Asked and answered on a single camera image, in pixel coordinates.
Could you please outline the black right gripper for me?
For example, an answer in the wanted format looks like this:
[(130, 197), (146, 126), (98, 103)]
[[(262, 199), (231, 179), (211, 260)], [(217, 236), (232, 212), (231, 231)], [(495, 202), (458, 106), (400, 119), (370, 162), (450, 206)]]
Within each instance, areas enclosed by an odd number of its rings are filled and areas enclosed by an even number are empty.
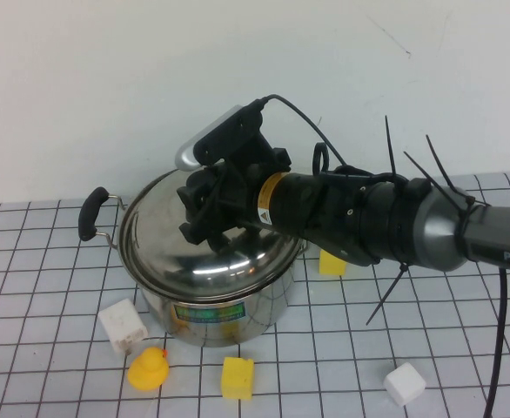
[(193, 174), (193, 186), (177, 194), (185, 207), (195, 207), (193, 224), (179, 226), (187, 242), (206, 241), (213, 251), (225, 245), (224, 232), (233, 227), (255, 228), (257, 194), (271, 175), (288, 172), (291, 159), (285, 150), (236, 151), (222, 163)]

